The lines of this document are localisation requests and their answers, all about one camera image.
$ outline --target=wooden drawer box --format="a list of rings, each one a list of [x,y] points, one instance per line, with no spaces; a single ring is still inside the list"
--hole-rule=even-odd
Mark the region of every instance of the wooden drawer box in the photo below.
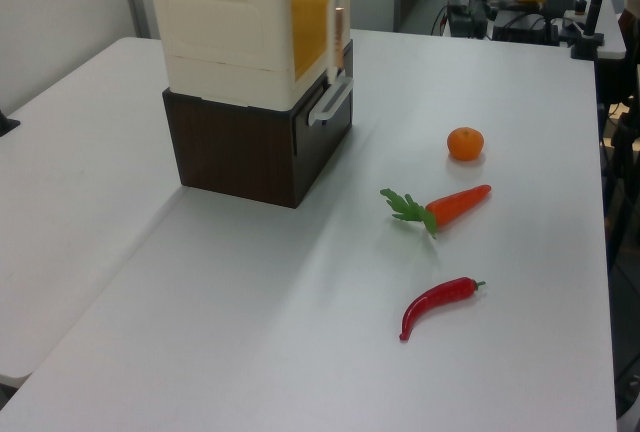
[[[353,74],[353,43],[345,73]],[[183,185],[297,207],[351,128],[353,93],[327,121],[307,125],[327,88],[319,78],[288,112],[163,92]]]

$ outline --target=orange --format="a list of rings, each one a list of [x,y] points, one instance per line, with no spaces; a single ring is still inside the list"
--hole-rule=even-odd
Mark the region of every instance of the orange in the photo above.
[[[471,127],[455,129],[447,137],[451,157],[457,160],[476,160],[482,152],[484,137]]]

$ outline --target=carrot leaves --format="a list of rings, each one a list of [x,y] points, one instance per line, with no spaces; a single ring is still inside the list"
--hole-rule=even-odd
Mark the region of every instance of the carrot leaves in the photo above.
[[[388,199],[387,204],[396,212],[392,214],[393,217],[406,222],[422,222],[427,232],[435,239],[438,231],[435,215],[417,204],[409,194],[403,198],[391,189],[383,189],[380,194]]]

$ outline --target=yellow panel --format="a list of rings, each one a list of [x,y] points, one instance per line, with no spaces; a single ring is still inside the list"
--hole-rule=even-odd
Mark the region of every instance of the yellow panel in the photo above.
[[[326,49],[328,3],[329,0],[291,0],[296,80]]]

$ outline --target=red chili pepper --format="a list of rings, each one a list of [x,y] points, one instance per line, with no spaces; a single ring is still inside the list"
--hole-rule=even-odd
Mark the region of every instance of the red chili pepper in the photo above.
[[[468,277],[461,277],[460,279],[451,280],[427,290],[411,302],[411,305],[404,313],[400,340],[409,340],[413,324],[416,323],[419,317],[435,307],[468,299],[481,285],[485,285],[485,282],[476,282]]]

